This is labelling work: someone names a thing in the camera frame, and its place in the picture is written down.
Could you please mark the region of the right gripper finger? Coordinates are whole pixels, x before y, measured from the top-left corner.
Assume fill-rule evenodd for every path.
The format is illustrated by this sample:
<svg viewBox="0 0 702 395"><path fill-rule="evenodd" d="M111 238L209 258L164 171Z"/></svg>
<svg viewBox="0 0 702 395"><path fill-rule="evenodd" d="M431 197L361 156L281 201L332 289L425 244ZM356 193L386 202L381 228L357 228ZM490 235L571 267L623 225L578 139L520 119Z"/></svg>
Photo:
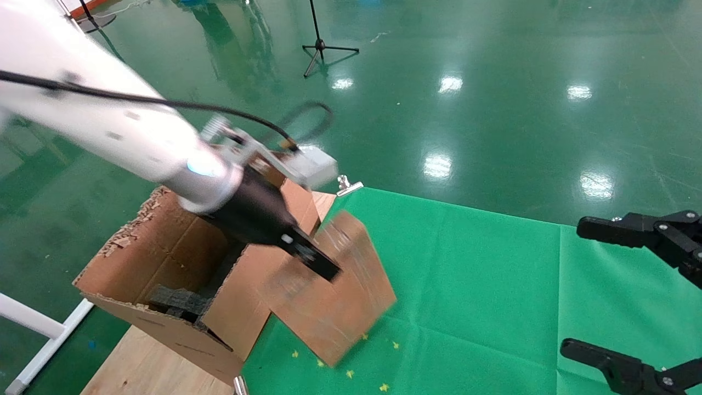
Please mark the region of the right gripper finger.
<svg viewBox="0 0 702 395"><path fill-rule="evenodd" d="M701 220L694 211L663 217L627 213L614 220L582 217L580 238L629 248L647 248L683 278L701 288Z"/></svg>
<svg viewBox="0 0 702 395"><path fill-rule="evenodd" d="M639 358L576 339L564 339L562 357L599 370L617 394L686 394L701 383L701 359L695 358L666 370L656 370Z"/></svg>

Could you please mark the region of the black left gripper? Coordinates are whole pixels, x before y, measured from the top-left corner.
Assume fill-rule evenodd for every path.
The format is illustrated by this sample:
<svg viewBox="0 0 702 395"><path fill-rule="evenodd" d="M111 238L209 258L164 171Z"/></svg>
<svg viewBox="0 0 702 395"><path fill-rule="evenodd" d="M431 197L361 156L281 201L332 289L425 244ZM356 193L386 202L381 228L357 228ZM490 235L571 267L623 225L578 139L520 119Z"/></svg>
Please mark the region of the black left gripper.
<svg viewBox="0 0 702 395"><path fill-rule="evenodd" d="M245 167L238 189L220 209L203 220L247 244L281 247L316 275L332 282L341 268L299 228L278 187L252 167Z"/></svg>

